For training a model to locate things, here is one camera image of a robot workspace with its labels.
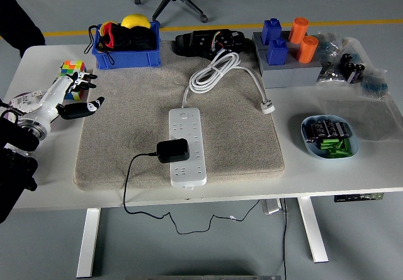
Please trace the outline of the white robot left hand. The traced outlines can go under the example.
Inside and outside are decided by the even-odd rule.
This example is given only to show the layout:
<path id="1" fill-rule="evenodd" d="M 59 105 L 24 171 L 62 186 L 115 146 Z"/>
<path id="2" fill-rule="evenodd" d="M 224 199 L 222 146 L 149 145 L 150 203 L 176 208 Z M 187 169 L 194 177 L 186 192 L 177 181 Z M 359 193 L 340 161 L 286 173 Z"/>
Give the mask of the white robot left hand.
<path id="1" fill-rule="evenodd" d="M 21 117 L 18 124 L 34 124 L 42 127 L 50 126 L 58 116 L 65 120 L 73 120 L 93 115 L 103 104 L 104 97 L 91 102 L 78 102 L 63 105 L 65 95 L 71 91 L 89 90 L 96 85 L 84 80 L 85 77 L 96 79 L 96 75 L 87 72 L 73 72 L 60 76 L 48 89 L 33 112 Z"/>

